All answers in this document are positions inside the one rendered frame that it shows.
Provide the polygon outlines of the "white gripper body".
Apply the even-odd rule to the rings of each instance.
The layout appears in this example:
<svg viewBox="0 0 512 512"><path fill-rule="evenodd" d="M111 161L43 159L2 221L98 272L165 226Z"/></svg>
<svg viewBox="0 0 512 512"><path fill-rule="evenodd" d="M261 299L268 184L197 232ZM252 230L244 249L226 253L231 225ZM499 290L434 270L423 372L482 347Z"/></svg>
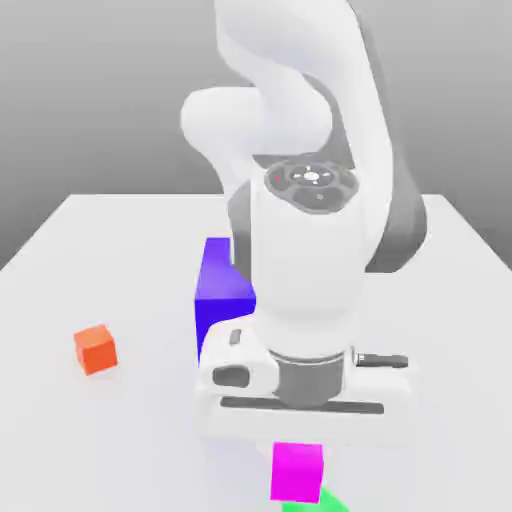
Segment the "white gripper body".
<svg viewBox="0 0 512 512"><path fill-rule="evenodd" d="M402 369L356 369L349 387L317 407L291 408L274 397L215 396L196 388L200 432L254 441L398 442L407 434L413 385Z"/></svg>

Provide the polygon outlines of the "small magenta cube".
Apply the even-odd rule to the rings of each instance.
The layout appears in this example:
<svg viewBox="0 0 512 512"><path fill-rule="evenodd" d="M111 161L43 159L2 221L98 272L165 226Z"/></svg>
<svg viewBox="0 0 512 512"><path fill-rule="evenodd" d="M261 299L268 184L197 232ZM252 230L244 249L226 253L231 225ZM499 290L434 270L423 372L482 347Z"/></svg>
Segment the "small magenta cube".
<svg viewBox="0 0 512 512"><path fill-rule="evenodd" d="M270 499L319 502L324 472L321 444L275 442L272 450Z"/></svg>

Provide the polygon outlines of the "small green cube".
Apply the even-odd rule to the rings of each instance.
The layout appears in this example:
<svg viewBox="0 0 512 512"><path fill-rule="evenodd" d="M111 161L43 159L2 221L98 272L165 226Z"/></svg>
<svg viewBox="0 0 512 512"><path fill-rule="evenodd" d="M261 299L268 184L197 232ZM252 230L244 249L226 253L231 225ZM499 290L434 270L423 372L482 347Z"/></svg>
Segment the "small green cube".
<svg viewBox="0 0 512 512"><path fill-rule="evenodd" d="M317 503L283 502L280 512L350 512L350 510L332 492L322 487Z"/></svg>

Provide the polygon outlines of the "small orange cube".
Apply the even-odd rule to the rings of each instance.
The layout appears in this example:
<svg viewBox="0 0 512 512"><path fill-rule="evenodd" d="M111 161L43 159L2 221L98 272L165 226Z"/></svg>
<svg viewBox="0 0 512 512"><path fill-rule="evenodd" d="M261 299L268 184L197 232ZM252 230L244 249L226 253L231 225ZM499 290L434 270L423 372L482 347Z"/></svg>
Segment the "small orange cube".
<svg viewBox="0 0 512 512"><path fill-rule="evenodd" d="M105 325L89 327L74 334L75 352L86 375L118 364L114 339Z"/></svg>

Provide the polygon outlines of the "large blue box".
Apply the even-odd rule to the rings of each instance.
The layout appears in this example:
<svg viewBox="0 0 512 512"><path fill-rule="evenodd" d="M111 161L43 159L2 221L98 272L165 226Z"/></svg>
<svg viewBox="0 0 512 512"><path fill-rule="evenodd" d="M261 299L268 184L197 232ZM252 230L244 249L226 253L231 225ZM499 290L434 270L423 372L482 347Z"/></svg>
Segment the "large blue box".
<svg viewBox="0 0 512 512"><path fill-rule="evenodd" d="M209 328L219 322L252 314L256 296L249 280L231 262L229 238L208 237L198 273L194 308L197 360Z"/></svg>

